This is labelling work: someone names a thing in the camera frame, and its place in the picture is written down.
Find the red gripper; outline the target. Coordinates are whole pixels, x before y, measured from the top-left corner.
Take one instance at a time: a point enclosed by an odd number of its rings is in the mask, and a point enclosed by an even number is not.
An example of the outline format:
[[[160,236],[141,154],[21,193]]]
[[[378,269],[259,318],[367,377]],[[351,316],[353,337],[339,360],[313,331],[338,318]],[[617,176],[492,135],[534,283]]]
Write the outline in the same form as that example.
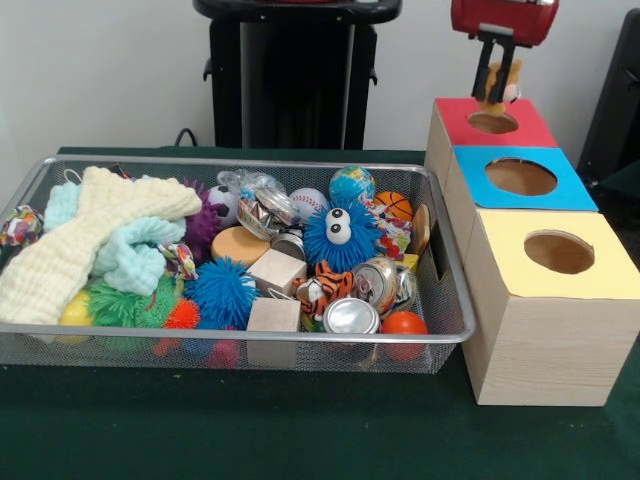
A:
[[[455,31],[472,37],[483,34],[510,37],[516,45],[533,47],[547,37],[555,20],[559,2],[550,1],[500,1],[453,0],[451,22]],[[484,39],[472,88],[474,98],[486,97],[486,81],[490,73],[489,61],[493,41]],[[515,46],[501,43],[503,55],[497,72],[497,102],[503,102],[504,91],[511,69]]]

